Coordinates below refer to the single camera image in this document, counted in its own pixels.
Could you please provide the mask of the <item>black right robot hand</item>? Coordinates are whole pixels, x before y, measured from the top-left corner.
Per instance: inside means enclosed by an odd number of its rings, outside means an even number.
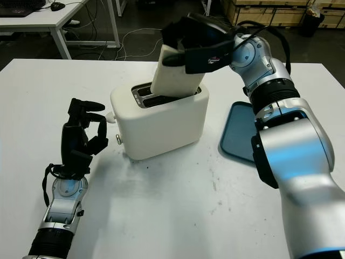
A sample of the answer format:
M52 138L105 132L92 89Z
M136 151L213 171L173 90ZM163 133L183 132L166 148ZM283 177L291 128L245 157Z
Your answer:
M209 73L232 63L234 34L230 28L189 13L162 30L164 45L177 51L163 58L165 67L185 67L187 74Z

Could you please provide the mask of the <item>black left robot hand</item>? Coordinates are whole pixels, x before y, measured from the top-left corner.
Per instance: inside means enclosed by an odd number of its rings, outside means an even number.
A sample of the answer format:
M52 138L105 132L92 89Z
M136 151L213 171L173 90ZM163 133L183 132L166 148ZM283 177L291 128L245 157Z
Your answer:
M71 99L68 121L63 125L61 136L61 159L63 164L72 164L74 159L90 162L108 145L107 121L99 114L105 105L93 101ZM91 122L97 122L97 135L89 139L85 129Z

